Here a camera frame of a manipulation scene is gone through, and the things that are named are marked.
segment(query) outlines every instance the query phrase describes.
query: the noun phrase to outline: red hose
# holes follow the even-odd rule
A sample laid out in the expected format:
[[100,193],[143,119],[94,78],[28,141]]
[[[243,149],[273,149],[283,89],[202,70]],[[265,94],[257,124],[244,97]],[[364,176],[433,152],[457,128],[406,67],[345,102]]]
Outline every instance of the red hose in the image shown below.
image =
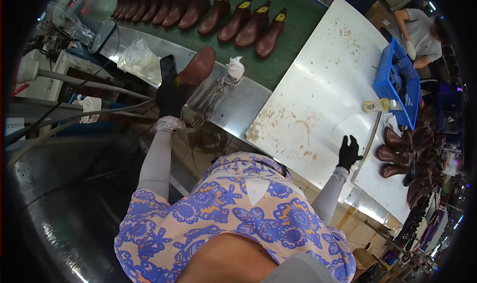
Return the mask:
[[26,89],[27,87],[29,87],[30,84],[29,83],[25,83],[24,85],[22,85],[21,87],[19,87],[18,89],[15,89],[13,91],[13,93],[11,94],[12,97],[14,97],[16,94],[18,94],[19,92],[21,92],[22,90]]

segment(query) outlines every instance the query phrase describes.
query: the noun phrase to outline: gray hose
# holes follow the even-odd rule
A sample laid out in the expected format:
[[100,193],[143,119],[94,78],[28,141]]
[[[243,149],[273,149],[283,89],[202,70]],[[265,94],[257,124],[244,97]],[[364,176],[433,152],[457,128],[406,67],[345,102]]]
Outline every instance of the gray hose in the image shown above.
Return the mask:
[[[79,78],[75,78],[75,77],[71,77],[71,76],[66,76],[66,75],[63,75],[63,74],[60,74],[60,73],[57,73],[57,72],[48,71],[48,70],[44,70],[44,69],[39,70],[38,76],[55,78],[55,79],[65,81],[65,82],[68,82],[68,83],[72,83],[72,84],[82,84],[84,82],[84,79],[79,79]],[[126,95],[134,96],[134,97],[140,98],[140,99],[152,100],[151,97],[135,93],[135,92],[130,91],[128,89],[118,88],[118,87],[111,86],[111,85],[104,84],[104,83],[99,83],[99,82],[94,82],[94,81],[87,81],[87,82],[84,82],[83,85],[86,86],[86,87],[92,87],[92,88],[97,88],[97,89],[113,90],[113,91],[117,91],[117,92],[120,92],[120,93],[123,93],[123,94],[126,94]]]
[[46,138],[55,135],[56,133],[60,132],[61,130],[64,130],[68,128],[69,126],[77,124],[79,121],[77,120],[70,120],[66,124],[63,124],[61,126],[56,127],[55,129],[51,129],[50,131],[43,133],[42,135],[38,136],[38,138],[31,139],[29,140],[29,143],[25,145],[22,149],[20,149],[18,152],[15,153],[13,158],[10,159],[8,162],[7,168],[12,168],[15,163],[23,156],[29,149],[37,145],[38,143],[42,142]]
[[[122,108],[115,108],[115,109],[103,109],[103,110],[98,110],[98,111],[92,111],[92,112],[83,112],[83,113],[80,113],[80,114],[77,114],[77,115],[73,115],[69,118],[58,118],[58,119],[49,119],[49,120],[45,120],[41,123],[39,123],[35,128],[32,128],[30,131],[33,131],[33,130],[36,130],[38,128],[41,128],[41,127],[44,127],[44,126],[47,126],[47,125],[51,125],[51,124],[55,124],[55,123],[59,123],[63,120],[67,120],[67,119],[78,119],[78,118],[81,118],[81,117],[84,117],[84,116],[87,116],[87,115],[93,115],[93,114],[106,114],[106,113],[113,113],[113,112],[119,112],[119,111],[124,111],[124,112],[129,112],[129,111],[135,111],[135,110],[140,110],[140,109],[149,109],[149,108],[142,108],[141,106],[143,105],[146,105],[147,103],[150,103],[150,102],[153,102],[152,100],[150,101],[146,101],[146,102],[143,102],[143,103],[140,103],[140,104],[137,104],[137,105],[134,105],[134,106],[128,106],[128,107],[122,107]],[[5,136],[5,140],[9,139],[10,136],[15,136],[15,133],[19,132],[19,131],[22,131],[23,129],[20,129],[18,131],[15,131],[7,136]]]

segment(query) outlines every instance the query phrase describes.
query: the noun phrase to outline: green conveyor belt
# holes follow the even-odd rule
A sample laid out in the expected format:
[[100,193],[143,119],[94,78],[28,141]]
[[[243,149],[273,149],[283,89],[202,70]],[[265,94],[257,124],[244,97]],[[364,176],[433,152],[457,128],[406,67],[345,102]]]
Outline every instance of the green conveyor belt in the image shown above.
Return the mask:
[[[236,4],[242,0],[230,0],[231,13]],[[253,0],[252,9],[265,3],[267,0]],[[138,30],[169,40],[194,51],[198,51],[205,46],[215,49],[217,61],[227,64],[230,57],[238,55],[247,59],[245,75],[262,84],[268,89],[274,90],[296,55],[311,35],[319,20],[325,13],[325,7],[312,0],[271,0],[269,13],[270,20],[283,7],[288,9],[285,29],[280,36],[277,47],[273,54],[265,60],[259,59],[255,55],[254,47],[237,49],[233,42],[219,44],[217,42],[217,31],[209,36],[201,37],[197,34],[197,27],[181,32],[177,28],[164,30],[161,27],[154,27],[151,24],[133,24],[131,22],[119,21],[118,25],[130,29]],[[116,6],[116,0],[86,0],[84,14],[91,18],[102,21],[110,19],[110,14]]]

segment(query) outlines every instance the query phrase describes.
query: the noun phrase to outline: smartphone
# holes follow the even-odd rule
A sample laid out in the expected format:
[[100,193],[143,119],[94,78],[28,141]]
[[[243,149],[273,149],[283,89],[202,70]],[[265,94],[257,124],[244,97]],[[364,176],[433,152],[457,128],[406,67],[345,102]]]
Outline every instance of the smartphone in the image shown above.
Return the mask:
[[167,57],[163,57],[160,59],[159,64],[161,65],[161,75],[162,77],[166,76],[167,74],[177,73],[176,69],[176,59],[172,54],[168,55]]

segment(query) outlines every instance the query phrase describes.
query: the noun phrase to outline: gray t-shirt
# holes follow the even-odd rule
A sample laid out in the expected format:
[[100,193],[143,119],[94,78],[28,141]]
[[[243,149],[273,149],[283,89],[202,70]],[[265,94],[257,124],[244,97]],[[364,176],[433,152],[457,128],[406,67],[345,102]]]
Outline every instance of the gray t-shirt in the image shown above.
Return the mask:
[[[409,14],[409,20],[405,22],[405,26],[414,45],[416,56],[428,56],[432,62],[440,58],[442,56],[441,42],[433,39],[430,32],[431,25],[434,23],[433,19],[419,9],[406,9],[406,11]],[[387,30],[403,48],[406,47],[405,39],[397,26]]]

